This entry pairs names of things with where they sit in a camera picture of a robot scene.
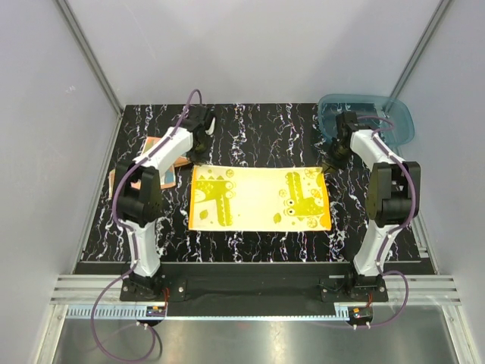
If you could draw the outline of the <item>yellow crocodile towel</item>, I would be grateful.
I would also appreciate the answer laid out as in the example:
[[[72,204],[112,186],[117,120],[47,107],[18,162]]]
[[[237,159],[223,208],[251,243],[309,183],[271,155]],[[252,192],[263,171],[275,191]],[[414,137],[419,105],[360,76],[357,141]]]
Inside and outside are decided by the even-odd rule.
[[[330,202],[322,169],[195,166],[188,227],[224,232],[329,231]]]

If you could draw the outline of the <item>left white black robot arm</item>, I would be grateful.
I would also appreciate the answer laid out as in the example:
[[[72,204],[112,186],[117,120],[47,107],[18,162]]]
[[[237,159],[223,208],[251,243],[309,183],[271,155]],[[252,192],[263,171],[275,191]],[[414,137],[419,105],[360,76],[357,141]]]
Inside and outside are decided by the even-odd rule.
[[[198,105],[185,111],[166,134],[139,157],[115,168],[112,195],[113,222],[124,229],[129,242],[130,269],[123,275],[127,290],[147,300],[163,293],[161,261],[157,254],[155,227],[162,216],[161,178],[178,158],[195,161],[208,148],[216,115]]]

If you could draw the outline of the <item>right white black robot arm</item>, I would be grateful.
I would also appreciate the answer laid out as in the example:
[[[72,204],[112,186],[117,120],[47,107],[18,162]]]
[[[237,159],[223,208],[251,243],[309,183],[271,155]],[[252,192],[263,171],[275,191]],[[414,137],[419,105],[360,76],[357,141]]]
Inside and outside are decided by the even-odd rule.
[[[323,163],[323,173],[329,174],[344,169],[351,155],[357,155],[370,171],[365,201],[368,229],[339,289],[356,301],[386,290],[383,267],[387,254],[419,210],[421,166],[405,161],[382,141],[380,132],[392,130],[394,124],[386,118],[375,119],[388,126],[374,129],[353,111],[338,114],[336,136]]]

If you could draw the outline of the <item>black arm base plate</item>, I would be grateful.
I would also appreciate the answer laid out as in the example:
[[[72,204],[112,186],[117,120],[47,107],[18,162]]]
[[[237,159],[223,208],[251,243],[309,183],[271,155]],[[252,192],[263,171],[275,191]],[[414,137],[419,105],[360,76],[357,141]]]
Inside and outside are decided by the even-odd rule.
[[[284,290],[307,295],[319,291],[337,293],[343,279],[351,270],[348,262],[283,262],[283,263],[176,263],[161,265],[163,290],[158,296],[140,295],[127,290],[127,281],[122,287],[128,291],[128,300],[144,298],[153,301],[167,297],[182,284],[193,291],[197,298],[203,294],[263,293],[281,295]]]

